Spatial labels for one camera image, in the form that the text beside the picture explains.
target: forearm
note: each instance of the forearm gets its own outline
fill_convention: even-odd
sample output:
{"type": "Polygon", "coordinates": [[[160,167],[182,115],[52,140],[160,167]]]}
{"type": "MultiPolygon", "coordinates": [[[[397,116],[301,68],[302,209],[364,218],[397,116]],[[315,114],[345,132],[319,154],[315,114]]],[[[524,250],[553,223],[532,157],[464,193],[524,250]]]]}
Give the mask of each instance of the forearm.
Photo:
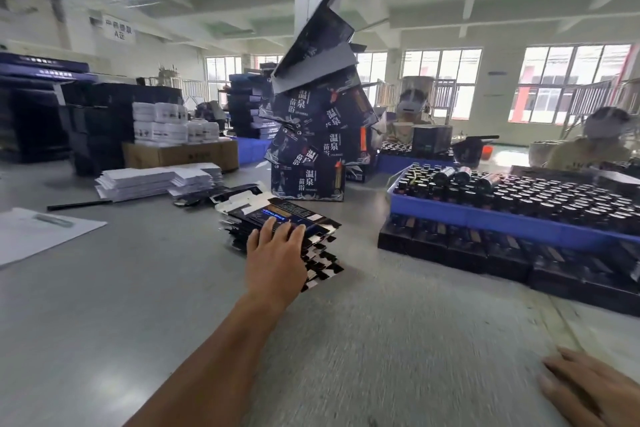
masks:
{"type": "Polygon", "coordinates": [[[260,352],[280,314],[257,298],[243,296],[125,427],[238,425],[260,352]]]}

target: fingernail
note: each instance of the fingernail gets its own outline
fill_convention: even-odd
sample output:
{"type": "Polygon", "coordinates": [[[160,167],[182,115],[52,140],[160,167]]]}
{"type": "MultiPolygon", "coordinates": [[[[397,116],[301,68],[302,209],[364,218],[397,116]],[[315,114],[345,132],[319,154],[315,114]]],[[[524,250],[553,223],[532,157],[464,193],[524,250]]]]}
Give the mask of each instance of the fingernail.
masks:
{"type": "Polygon", "coordinates": [[[556,389],[556,383],[548,376],[538,375],[538,384],[543,393],[550,394],[556,389]]]}

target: window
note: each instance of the window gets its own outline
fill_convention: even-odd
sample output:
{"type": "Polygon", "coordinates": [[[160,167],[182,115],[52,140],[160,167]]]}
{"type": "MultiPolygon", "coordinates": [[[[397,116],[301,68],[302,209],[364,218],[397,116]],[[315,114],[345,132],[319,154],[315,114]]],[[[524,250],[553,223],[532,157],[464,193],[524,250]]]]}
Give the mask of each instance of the window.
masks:
{"type": "MultiPolygon", "coordinates": [[[[358,76],[364,83],[375,83],[378,80],[385,80],[387,71],[387,53],[359,53],[358,54],[358,76]]],[[[367,98],[372,105],[376,104],[376,86],[369,86],[364,89],[367,98]]]]}
{"type": "MultiPolygon", "coordinates": [[[[456,80],[456,101],[452,118],[468,120],[476,91],[482,49],[407,51],[404,53],[404,76],[431,76],[456,80]]],[[[434,110],[435,117],[446,117],[446,110],[434,110]]]]}
{"type": "Polygon", "coordinates": [[[254,56],[253,67],[260,69],[260,65],[266,62],[280,62],[284,54],[272,54],[270,56],[254,56]]]}
{"type": "Polygon", "coordinates": [[[207,86],[209,99],[218,100],[220,106],[227,104],[227,94],[219,93],[224,85],[229,84],[229,75],[242,73],[242,59],[240,56],[224,58],[207,58],[207,86]]]}
{"type": "Polygon", "coordinates": [[[573,88],[615,80],[630,50],[630,44],[527,48],[509,121],[564,124],[573,88]]]}

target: orange bucket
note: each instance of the orange bucket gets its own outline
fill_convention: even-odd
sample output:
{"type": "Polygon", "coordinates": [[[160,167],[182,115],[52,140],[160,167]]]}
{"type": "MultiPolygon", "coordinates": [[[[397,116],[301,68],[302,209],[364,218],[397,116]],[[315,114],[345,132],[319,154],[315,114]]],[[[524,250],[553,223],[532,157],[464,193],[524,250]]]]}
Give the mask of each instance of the orange bucket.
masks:
{"type": "Polygon", "coordinates": [[[490,145],[486,145],[482,148],[482,156],[480,157],[480,159],[489,160],[491,159],[492,153],[493,153],[493,147],[491,147],[490,145]]]}

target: person wearing white cap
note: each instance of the person wearing white cap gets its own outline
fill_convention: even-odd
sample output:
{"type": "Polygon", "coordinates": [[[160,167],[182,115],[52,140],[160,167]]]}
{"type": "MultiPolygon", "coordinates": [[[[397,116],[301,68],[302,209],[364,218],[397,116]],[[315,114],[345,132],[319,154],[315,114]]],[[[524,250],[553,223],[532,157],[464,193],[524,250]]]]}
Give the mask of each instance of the person wearing white cap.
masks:
{"type": "Polygon", "coordinates": [[[622,145],[620,137],[631,125],[631,117],[624,110],[599,108],[587,118],[584,135],[556,146],[546,167],[557,171],[579,171],[602,162],[629,160],[631,151],[622,145]]]}
{"type": "Polygon", "coordinates": [[[419,89],[408,89],[400,95],[400,102],[396,108],[397,120],[387,125],[388,142],[411,144],[413,140],[413,125],[430,125],[430,120],[423,120],[422,115],[429,112],[427,96],[419,89]]]}

